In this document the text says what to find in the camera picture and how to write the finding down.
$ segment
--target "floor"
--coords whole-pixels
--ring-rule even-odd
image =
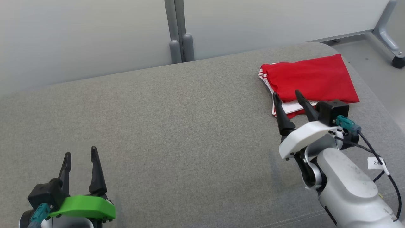
[[[388,33],[405,53],[405,0],[399,0],[388,23]],[[371,33],[324,42],[339,51],[377,95],[405,132],[405,68],[391,66],[394,55]]]

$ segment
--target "folded red shirt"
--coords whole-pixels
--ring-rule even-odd
[[[359,102],[340,54],[294,63],[263,64],[262,70],[283,102],[296,100],[296,89],[310,101],[338,99],[345,103]],[[292,118],[301,113],[304,113],[303,110],[288,116]]]

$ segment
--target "gray partition foot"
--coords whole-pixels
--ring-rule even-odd
[[[193,36],[188,33],[183,35],[183,54],[185,62],[194,61]]]
[[[172,63],[181,63],[181,50],[180,50],[180,42],[177,40],[172,40],[169,43],[170,47],[170,54],[172,56]]]
[[[387,6],[384,9],[384,12],[382,13],[380,19],[377,22],[377,25],[373,30],[373,34],[395,55],[394,59],[392,60],[392,65],[396,68],[402,68],[404,67],[404,55],[399,50],[399,46],[387,32],[388,19],[390,18],[396,3],[397,0],[390,0],[388,2]]]

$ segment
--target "red and white garment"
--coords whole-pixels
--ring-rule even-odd
[[[298,89],[312,105],[335,99],[346,103],[359,102],[349,72],[340,54],[304,60],[263,64],[258,76],[271,91],[277,92],[282,107],[291,119],[304,110],[295,97]],[[273,102],[272,114],[275,116]]]

